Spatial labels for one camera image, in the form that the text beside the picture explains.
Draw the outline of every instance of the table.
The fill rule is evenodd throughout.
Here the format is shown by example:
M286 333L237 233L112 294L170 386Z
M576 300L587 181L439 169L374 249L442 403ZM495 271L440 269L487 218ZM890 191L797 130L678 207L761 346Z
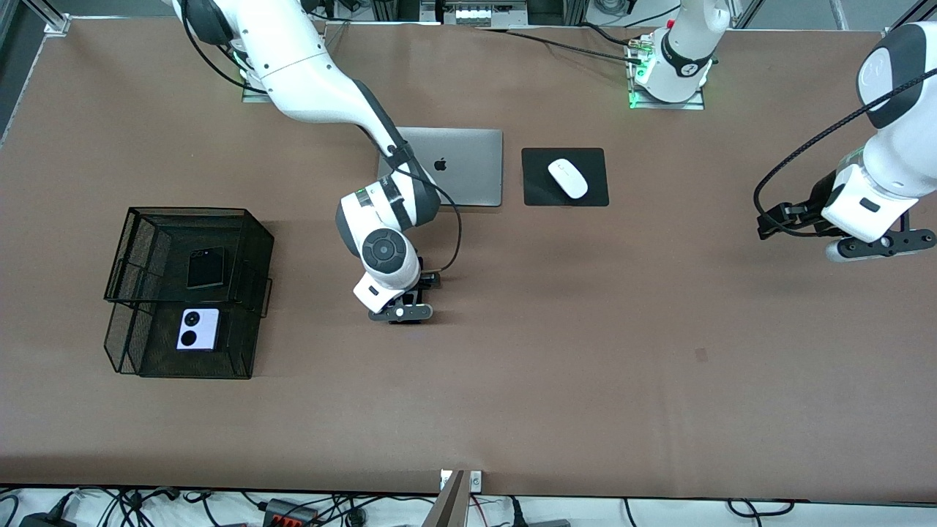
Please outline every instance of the table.
M377 166L358 129L242 104L175 20L75 21L0 151L0 479L428 492L455 467L487 493L932 501L937 251L832 264L822 241L760 242L751 206L857 107L878 38L730 32L706 110L671 113L629 110L611 61L352 26L335 61L398 126L504 130L504 205L463 215L432 323L390 327L351 294L333 224ZM870 134L825 140L765 203ZM529 146L603 148L611 204L524 206ZM136 205L245 207L274 233L254 379L111 372L101 296ZM454 230L441 213L411 239L441 263Z

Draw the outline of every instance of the black mesh basket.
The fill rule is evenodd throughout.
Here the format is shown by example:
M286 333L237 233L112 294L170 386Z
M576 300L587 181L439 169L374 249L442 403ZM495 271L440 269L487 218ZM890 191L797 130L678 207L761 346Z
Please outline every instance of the black mesh basket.
M130 208L104 294L113 303L104 349L114 371L249 379L273 247L274 237L244 209ZM193 287L190 257L208 248L224 255L220 279ZM210 349L180 350L187 309L217 310Z

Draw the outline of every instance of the camera lens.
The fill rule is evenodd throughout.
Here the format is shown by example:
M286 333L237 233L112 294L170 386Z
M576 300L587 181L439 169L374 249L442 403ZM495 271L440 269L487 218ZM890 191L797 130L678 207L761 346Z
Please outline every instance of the camera lens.
M180 340L182 341L183 346L191 346L192 344L195 344L195 341L198 339L198 337L199 336L196 335L194 331L186 331L182 334L182 338Z
M201 317L199 316L199 313L192 311L186 315L184 322L186 323L187 326L191 327L195 324L198 324L200 318Z

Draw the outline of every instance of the white computer mouse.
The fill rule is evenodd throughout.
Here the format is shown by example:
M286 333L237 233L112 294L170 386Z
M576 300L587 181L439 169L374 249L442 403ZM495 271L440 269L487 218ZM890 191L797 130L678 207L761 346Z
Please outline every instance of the white computer mouse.
M586 178L583 177L579 169L567 159L557 159L553 161L550 163L550 166L547 167L547 170L549 170L550 175L557 180L563 192L566 192L566 195L574 200L578 200L588 192Z

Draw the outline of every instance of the black power adapter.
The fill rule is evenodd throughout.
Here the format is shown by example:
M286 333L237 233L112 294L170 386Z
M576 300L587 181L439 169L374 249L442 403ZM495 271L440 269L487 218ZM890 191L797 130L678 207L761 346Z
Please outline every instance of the black power adapter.
M65 505L71 492L62 496L62 499L49 512L34 512L20 521L20 527L77 527L71 521L62 519L65 514Z

